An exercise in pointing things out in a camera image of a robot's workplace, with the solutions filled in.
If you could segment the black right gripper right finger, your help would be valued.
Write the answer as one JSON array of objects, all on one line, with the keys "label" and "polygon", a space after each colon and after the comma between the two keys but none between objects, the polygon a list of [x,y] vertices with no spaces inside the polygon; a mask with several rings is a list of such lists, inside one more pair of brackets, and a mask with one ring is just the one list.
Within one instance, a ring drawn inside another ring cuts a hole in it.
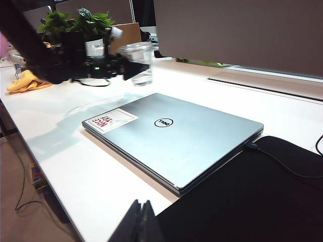
[{"label": "black right gripper right finger", "polygon": [[150,200],[142,207],[142,241],[161,241],[162,233]]}]

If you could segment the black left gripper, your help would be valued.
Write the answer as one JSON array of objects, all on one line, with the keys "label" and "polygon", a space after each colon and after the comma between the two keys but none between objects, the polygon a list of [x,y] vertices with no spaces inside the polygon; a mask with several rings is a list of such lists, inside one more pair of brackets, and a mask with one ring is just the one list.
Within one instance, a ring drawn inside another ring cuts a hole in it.
[{"label": "black left gripper", "polygon": [[[122,73],[122,61],[116,53],[113,42],[122,37],[123,30],[112,26],[103,32],[103,54],[89,56],[86,52],[85,35],[82,31],[64,32],[61,34],[61,46],[53,52],[57,59],[49,68],[49,82],[60,84],[69,79],[86,78],[109,79]],[[125,60],[123,79],[129,80],[148,70],[149,64]]]}]

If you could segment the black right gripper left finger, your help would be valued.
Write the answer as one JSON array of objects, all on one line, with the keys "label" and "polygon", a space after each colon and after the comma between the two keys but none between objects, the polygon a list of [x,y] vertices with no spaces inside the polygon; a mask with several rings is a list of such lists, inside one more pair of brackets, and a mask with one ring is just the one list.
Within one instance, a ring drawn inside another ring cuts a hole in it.
[{"label": "black right gripper left finger", "polygon": [[143,215],[141,204],[135,200],[120,224],[120,241],[144,241]]}]

